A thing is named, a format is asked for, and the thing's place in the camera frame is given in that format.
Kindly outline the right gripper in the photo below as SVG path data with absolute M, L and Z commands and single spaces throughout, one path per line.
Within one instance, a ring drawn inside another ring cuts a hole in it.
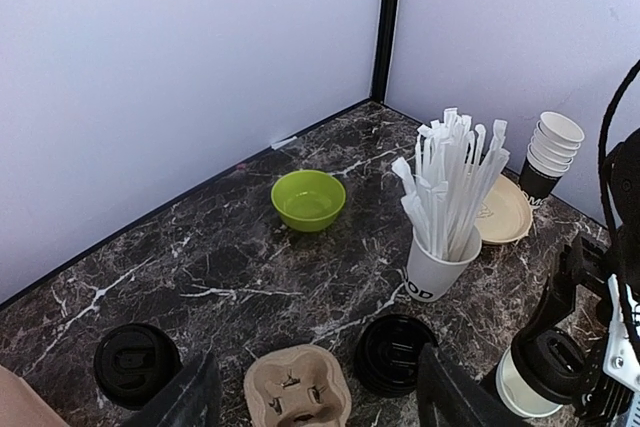
M 574 313 L 576 289 L 582 286 L 598 298 L 598 322 L 607 327 L 613 304 L 607 281 L 613 273 L 613 254 L 594 238 L 577 234 L 556 257 L 554 286 L 545 286 L 530 320 L 521 330 L 531 342 Z M 580 422 L 613 422 L 628 412 L 632 391 L 603 372 L 605 346 L 592 346 L 577 381 L 575 416 Z

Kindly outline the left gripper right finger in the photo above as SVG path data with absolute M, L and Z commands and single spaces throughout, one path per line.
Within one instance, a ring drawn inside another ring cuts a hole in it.
M 520 425 L 517 415 L 431 344 L 420 353 L 416 399 L 421 426 Z

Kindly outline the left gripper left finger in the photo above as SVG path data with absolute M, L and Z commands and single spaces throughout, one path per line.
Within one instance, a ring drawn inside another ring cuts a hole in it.
M 221 399 L 216 357 L 211 351 L 203 352 L 121 426 L 218 426 Z

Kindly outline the single black lid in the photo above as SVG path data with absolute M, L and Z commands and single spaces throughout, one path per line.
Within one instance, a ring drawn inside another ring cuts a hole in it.
M 181 369 L 173 340 L 145 323 L 124 324 L 109 331 L 93 359 L 100 391 L 112 403 L 134 411 L 142 409 Z
M 571 403 L 586 358 L 568 333 L 556 327 L 532 339 L 518 333 L 511 356 L 517 373 L 535 393 L 556 404 Z

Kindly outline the stack of black lids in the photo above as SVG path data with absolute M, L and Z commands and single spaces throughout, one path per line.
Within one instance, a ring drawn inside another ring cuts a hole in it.
M 383 398 L 409 395 L 417 386 L 419 357 L 425 344 L 438 346 L 422 321 L 390 314 L 370 323 L 354 353 L 354 375 L 369 392 Z

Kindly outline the brown pulp cup carrier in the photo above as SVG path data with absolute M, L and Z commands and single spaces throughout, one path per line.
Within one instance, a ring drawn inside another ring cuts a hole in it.
M 338 360 L 312 344 L 254 361 L 244 377 L 244 396 L 254 426 L 344 426 L 352 409 Z

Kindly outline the stack of paper cups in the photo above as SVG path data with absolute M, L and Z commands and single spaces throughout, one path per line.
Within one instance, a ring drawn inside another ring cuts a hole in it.
M 584 139 L 583 130 L 570 118 L 553 111 L 540 114 L 518 181 L 533 210 L 569 171 Z

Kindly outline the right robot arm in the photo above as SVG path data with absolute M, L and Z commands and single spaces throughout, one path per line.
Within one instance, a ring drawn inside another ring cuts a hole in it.
M 525 382 L 553 403 L 571 404 L 581 426 L 639 423 L 639 134 L 607 146 L 614 114 L 638 74 L 633 65 L 599 133 L 598 180 L 610 246 L 602 250 L 577 235 L 558 254 L 532 317 L 511 344 Z M 579 285 L 599 296 L 606 327 L 587 354 L 557 327 L 574 312 Z

